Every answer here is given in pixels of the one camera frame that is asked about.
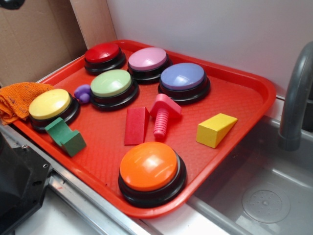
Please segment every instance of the yellow foam block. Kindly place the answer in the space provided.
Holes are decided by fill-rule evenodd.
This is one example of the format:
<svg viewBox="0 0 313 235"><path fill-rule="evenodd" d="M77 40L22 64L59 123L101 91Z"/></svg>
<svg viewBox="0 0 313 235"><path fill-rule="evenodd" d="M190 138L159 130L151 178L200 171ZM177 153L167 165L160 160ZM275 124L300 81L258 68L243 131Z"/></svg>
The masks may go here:
<svg viewBox="0 0 313 235"><path fill-rule="evenodd" d="M217 114L201 122L197 129L197 142L216 148L237 120L235 117Z"/></svg>

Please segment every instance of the green foam block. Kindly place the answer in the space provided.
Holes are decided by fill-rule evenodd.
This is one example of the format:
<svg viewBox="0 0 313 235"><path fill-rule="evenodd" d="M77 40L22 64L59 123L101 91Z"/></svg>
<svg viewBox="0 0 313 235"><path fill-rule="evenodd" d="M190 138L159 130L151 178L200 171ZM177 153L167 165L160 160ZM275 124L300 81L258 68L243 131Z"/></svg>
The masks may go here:
<svg viewBox="0 0 313 235"><path fill-rule="evenodd" d="M80 132L77 130L72 131L60 117L46 126L45 131L71 157L86 147Z"/></svg>

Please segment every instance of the green button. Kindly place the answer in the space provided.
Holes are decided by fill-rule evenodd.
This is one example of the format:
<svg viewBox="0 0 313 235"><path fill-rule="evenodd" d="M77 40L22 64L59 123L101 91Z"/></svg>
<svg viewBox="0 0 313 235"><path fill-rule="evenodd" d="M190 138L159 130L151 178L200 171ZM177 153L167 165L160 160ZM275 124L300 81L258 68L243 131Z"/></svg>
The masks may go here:
<svg viewBox="0 0 313 235"><path fill-rule="evenodd" d="M96 76L91 82L91 91L98 97L112 97L126 91L132 83L125 70L110 70Z"/></svg>

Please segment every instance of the sink basin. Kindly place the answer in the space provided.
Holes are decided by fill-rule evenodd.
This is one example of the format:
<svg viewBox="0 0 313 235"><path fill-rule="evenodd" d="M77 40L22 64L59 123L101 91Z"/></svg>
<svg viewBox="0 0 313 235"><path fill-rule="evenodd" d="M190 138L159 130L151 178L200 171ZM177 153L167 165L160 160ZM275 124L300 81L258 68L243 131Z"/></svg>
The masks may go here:
<svg viewBox="0 0 313 235"><path fill-rule="evenodd" d="M312 234L313 135L303 131L300 149L287 152L278 128L263 117L188 204L230 234Z"/></svg>

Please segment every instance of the orange cloth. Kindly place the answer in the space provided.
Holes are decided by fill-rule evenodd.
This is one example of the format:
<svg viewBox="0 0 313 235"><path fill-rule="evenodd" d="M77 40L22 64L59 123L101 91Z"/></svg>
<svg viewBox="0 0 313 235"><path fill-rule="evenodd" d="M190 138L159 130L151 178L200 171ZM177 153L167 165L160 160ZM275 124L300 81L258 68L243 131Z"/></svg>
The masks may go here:
<svg viewBox="0 0 313 235"><path fill-rule="evenodd" d="M52 85L35 82L16 83L0 89L0 119L3 125L29 116L30 103L40 94L54 89Z"/></svg>

